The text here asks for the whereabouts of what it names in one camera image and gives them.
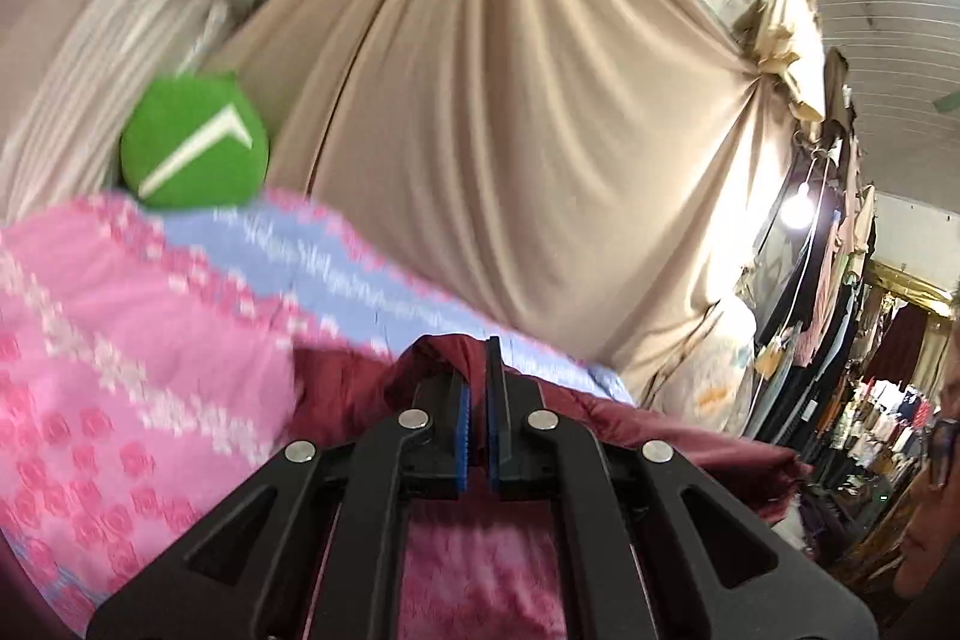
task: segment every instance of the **white wall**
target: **white wall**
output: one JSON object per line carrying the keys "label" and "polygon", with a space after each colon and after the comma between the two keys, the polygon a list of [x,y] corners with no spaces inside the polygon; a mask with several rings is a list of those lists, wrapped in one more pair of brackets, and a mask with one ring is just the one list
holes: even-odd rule
{"label": "white wall", "polygon": [[877,261],[945,290],[960,278],[960,215],[877,194]]}

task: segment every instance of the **pink floral fabric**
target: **pink floral fabric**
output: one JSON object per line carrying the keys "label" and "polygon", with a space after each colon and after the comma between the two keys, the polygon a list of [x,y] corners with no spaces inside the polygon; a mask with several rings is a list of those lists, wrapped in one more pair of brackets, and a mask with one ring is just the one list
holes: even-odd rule
{"label": "pink floral fabric", "polygon": [[210,276],[119,196],[0,234],[0,530],[75,632],[295,408],[294,314]]}

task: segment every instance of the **eyeglasses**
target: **eyeglasses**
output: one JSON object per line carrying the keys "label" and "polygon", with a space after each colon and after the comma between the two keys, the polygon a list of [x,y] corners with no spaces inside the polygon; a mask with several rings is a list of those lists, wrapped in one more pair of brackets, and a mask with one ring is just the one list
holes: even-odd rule
{"label": "eyeglasses", "polygon": [[947,486],[953,469],[953,449],[960,437],[960,420],[941,418],[933,424],[926,439],[926,457],[930,462],[930,487],[938,491]]}

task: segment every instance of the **white fabric roll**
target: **white fabric roll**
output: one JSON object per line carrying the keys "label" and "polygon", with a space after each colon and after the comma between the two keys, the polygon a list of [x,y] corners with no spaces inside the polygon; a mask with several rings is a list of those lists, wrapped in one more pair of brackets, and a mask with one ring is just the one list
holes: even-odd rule
{"label": "white fabric roll", "polygon": [[195,68],[228,29],[221,0],[91,1],[5,140],[3,220],[101,189],[152,78]]}

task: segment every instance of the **pink fabric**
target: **pink fabric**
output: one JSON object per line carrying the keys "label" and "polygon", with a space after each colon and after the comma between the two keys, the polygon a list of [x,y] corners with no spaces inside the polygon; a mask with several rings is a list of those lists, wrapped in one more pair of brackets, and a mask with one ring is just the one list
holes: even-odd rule
{"label": "pink fabric", "polygon": [[482,490],[461,501],[415,501],[398,638],[565,638],[553,534],[544,501],[503,503]]}
{"label": "pink fabric", "polygon": [[827,329],[832,312],[832,303],[830,303],[830,280],[832,280],[833,259],[837,250],[837,235],[839,232],[838,221],[833,220],[830,226],[829,237],[827,237],[827,250],[824,252],[824,263],[820,267],[820,279],[817,282],[817,295],[813,300],[813,319],[810,322],[810,328],[800,335],[797,340],[797,352],[794,355],[795,366],[810,366],[813,361],[813,355],[820,347],[824,338],[824,330]]}
{"label": "pink fabric", "polygon": [[95,197],[0,235],[0,528],[76,632],[269,458],[295,406],[282,308],[223,313],[178,285],[202,258],[146,263],[120,242],[136,231],[112,234],[122,215]]}

